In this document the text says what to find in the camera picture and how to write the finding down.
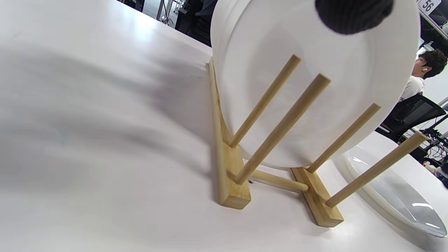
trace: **wooden dowel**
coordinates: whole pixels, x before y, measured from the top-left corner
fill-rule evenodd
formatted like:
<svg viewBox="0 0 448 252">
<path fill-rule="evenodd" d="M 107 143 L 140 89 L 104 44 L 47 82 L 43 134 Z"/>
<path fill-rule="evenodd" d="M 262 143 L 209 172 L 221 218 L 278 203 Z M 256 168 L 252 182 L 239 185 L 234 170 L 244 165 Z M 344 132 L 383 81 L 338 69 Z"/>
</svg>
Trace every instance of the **wooden dowel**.
<svg viewBox="0 0 448 252">
<path fill-rule="evenodd" d="M 330 146 L 326 149 L 314 163 L 308 167 L 308 172 L 315 172 L 323 165 L 333 154 L 335 154 L 359 129 L 364 126 L 380 109 L 381 107 L 373 103 L 370 107 L 362 113 L 362 115 Z"/>
<path fill-rule="evenodd" d="M 413 151 L 417 148 L 421 143 L 427 140 L 427 137 L 420 132 L 416 132 L 409 139 L 395 148 L 391 153 L 382 158 L 378 163 L 373 165 L 370 169 L 365 171 L 355 180 L 353 180 L 350 184 L 336 193 L 333 197 L 326 201 L 326 205 L 329 207 L 335 207 L 341 201 L 345 200 L 347 197 L 352 195 L 358 189 L 366 185 L 368 182 L 372 181 L 372 179 L 376 178 L 382 172 L 387 170 L 387 168 L 391 167 L 401 158 L 406 156 L 409 152 Z"/>
<path fill-rule="evenodd" d="M 284 65 L 283 69 L 280 71 L 280 73 L 275 78 L 274 82 L 271 84 L 271 86 L 268 88 L 266 93 L 264 93 L 263 97 L 260 99 L 260 101 L 257 103 L 255 108 L 250 112 L 250 115 L 246 118 L 244 123 L 241 125 L 241 127 L 238 129 L 237 133 L 233 137 L 232 141 L 230 141 L 229 146 L 235 147 L 237 144 L 240 143 L 241 139 L 246 135 L 246 133 L 249 131 L 249 129 L 253 126 L 255 121 L 260 117 L 261 113 L 265 110 L 267 105 L 271 102 L 271 100 L 274 98 L 274 96 L 277 94 L 277 92 L 280 90 L 280 88 L 285 84 L 285 82 L 288 80 L 288 78 L 291 76 L 291 74 L 294 72 L 294 70 L 297 68 L 297 66 L 300 63 L 300 58 L 296 55 L 292 55 L 286 65 Z"/>
<path fill-rule="evenodd" d="M 309 189 L 309 187 L 306 184 L 257 170 L 255 170 L 251 174 L 251 178 L 260 183 L 264 183 L 288 191 L 302 192 L 307 191 Z"/>
<path fill-rule="evenodd" d="M 329 85 L 330 80 L 321 74 L 314 78 L 313 82 L 307 87 L 305 92 L 300 96 L 292 108 L 286 113 L 277 127 L 264 140 L 258 150 L 251 157 L 249 162 L 241 169 L 240 173 L 235 177 L 235 182 L 239 185 L 257 169 L 263 159 L 271 152 L 271 150 L 280 142 L 286 133 L 294 126 L 299 118 L 311 106 L 313 101 L 322 93 Z"/>
</svg>

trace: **wooden base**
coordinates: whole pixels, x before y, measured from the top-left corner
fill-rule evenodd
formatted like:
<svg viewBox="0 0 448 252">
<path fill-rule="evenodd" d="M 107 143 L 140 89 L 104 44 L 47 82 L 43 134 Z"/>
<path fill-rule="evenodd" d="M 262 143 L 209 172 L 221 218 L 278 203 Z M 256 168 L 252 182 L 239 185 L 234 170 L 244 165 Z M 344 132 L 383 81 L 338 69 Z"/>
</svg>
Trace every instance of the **wooden base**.
<svg viewBox="0 0 448 252">
<path fill-rule="evenodd" d="M 231 135 L 222 117 L 221 105 L 216 86 L 213 59 L 208 64 L 210 73 L 210 88 L 213 109 L 213 128 L 215 133 L 216 161 L 218 169 L 219 203 L 234 209 L 243 209 L 251 200 L 249 184 L 236 184 L 233 179 L 243 168 L 241 149 L 237 145 L 229 147 Z"/>
<path fill-rule="evenodd" d="M 331 208 L 325 204 L 330 194 L 316 173 L 310 173 L 302 167 L 291 168 L 291 172 L 293 179 L 308 185 L 309 189 L 303 195 L 318 226 L 335 227 L 344 221 L 337 207 Z"/>
</svg>

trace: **black hair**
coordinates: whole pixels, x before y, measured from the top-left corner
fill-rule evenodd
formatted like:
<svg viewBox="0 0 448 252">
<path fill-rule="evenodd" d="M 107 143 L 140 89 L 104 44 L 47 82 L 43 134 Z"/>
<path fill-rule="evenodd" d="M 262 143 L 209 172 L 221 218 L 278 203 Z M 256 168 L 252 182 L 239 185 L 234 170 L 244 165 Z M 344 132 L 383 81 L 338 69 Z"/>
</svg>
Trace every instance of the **black hair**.
<svg viewBox="0 0 448 252">
<path fill-rule="evenodd" d="M 429 66 L 432 68 L 431 71 L 427 72 L 423 76 L 423 79 L 434 77 L 440 74 L 447 65 L 447 57 L 439 49 L 436 49 L 434 51 L 426 51 L 420 54 L 418 57 L 422 57 L 423 59 L 425 59 L 426 64 L 424 66 Z"/>
</svg>

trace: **black fabric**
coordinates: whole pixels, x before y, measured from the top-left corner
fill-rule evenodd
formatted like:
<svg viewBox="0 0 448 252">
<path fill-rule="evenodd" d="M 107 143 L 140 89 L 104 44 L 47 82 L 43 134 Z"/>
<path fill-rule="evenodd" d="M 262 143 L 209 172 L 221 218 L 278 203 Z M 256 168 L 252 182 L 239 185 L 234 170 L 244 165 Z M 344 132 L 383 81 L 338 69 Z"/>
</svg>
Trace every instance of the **black fabric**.
<svg viewBox="0 0 448 252">
<path fill-rule="evenodd" d="M 393 0 L 316 0 L 320 19 L 341 34 L 378 26 L 392 12 Z"/>
<path fill-rule="evenodd" d="M 389 132 L 385 132 L 381 128 L 377 128 L 375 131 L 394 142 L 398 142 L 400 137 L 410 128 L 445 114 L 445 110 L 436 103 L 420 94 L 416 94 L 397 103 L 381 124 Z"/>
</svg>

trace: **black office chair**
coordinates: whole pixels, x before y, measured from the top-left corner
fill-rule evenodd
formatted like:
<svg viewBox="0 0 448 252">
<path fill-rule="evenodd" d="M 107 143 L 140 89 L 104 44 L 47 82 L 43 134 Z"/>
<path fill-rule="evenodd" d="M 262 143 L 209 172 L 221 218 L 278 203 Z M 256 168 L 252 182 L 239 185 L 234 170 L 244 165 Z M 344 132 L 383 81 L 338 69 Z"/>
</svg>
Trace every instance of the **black office chair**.
<svg viewBox="0 0 448 252">
<path fill-rule="evenodd" d="M 445 110 L 432 100 L 417 94 L 395 105 L 375 131 L 398 143 L 410 128 L 445 114 Z"/>
</svg>

